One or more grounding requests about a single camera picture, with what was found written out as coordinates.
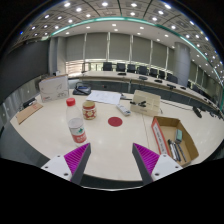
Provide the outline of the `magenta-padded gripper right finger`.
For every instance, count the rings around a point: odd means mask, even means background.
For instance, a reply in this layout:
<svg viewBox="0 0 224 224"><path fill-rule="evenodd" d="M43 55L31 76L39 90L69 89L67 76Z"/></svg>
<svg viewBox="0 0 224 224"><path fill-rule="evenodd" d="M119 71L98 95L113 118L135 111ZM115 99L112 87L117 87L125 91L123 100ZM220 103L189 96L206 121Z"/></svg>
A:
<svg viewBox="0 0 224 224"><path fill-rule="evenodd" d="M182 169L169 155L151 151L150 149L134 143L132 154L136 160L144 185L164 178Z"/></svg>

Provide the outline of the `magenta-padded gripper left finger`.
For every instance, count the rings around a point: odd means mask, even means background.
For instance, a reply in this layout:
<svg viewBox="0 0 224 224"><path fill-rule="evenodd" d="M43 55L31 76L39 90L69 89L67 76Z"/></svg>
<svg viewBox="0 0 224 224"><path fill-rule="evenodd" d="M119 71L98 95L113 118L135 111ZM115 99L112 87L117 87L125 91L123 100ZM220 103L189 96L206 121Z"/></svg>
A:
<svg viewBox="0 0 224 224"><path fill-rule="evenodd" d="M91 144L87 143L65 155L56 155L42 169L79 185L90 154Z"/></svg>

